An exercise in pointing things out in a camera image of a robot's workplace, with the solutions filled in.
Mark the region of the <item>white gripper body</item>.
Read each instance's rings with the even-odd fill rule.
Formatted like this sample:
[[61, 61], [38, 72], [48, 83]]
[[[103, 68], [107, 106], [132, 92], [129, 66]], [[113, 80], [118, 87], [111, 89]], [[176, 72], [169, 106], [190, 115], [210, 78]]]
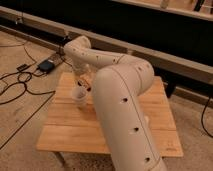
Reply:
[[91, 77], [88, 72], [83, 72], [81, 70], [75, 70], [75, 82], [79, 86], [83, 86], [84, 88], [91, 87]]

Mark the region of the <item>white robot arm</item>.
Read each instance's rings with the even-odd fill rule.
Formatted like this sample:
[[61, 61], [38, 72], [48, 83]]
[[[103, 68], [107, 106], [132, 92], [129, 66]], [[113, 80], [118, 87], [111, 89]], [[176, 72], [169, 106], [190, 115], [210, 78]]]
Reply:
[[87, 64], [97, 68], [91, 95], [116, 171], [167, 171], [139, 103], [153, 84], [152, 65], [129, 54], [94, 50], [85, 36], [63, 50], [77, 73]]

